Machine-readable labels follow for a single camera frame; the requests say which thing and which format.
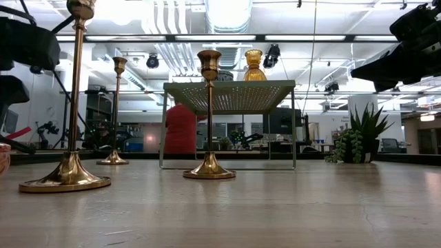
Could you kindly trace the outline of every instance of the computer monitor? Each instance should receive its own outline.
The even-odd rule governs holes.
[[[17,128],[17,121],[19,120],[19,115],[11,110],[8,110],[5,118],[4,131],[8,134],[14,134]]]
[[[296,127],[302,127],[302,112],[295,110]],[[268,134],[292,134],[293,111],[286,107],[277,107],[269,113],[270,129],[268,129],[268,115],[263,115],[263,133]]]

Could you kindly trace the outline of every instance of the red shirt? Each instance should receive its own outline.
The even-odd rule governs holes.
[[[197,121],[206,119],[198,116]],[[196,116],[184,105],[176,105],[167,111],[166,154],[194,154],[196,152]]]

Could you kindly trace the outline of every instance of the amber glass vase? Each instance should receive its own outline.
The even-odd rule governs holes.
[[[265,73],[259,69],[260,59],[262,58],[262,51],[260,50],[249,50],[245,53],[247,58],[248,71],[243,77],[244,81],[266,81],[267,77]]]

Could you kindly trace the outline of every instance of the candlestick base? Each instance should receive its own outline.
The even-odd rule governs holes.
[[[185,171],[185,178],[193,179],[226,179],[236,177],[236,172],[232,172],[222,168],[214,152],[206,152],[204,161],[196,169]]]
[[[97,165],[128,165],[129,161],[125,161],[119,157],[118,151],[113,150],[112,153],[103,161],[96,162]]]
[[[110,185],[107,176],[94,176],[81,164],[78,152],[65,152],[58,167],[39,180],[19,185],[25,193],[57,193],[96,189]]]

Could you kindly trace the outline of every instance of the mesh tabletop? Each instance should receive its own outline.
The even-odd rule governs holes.
[[[295,86],[295,81],[214,82],[213,114],[267,114]],[[205,83],[164,83],[164,90],[194,113],[207,113]]]

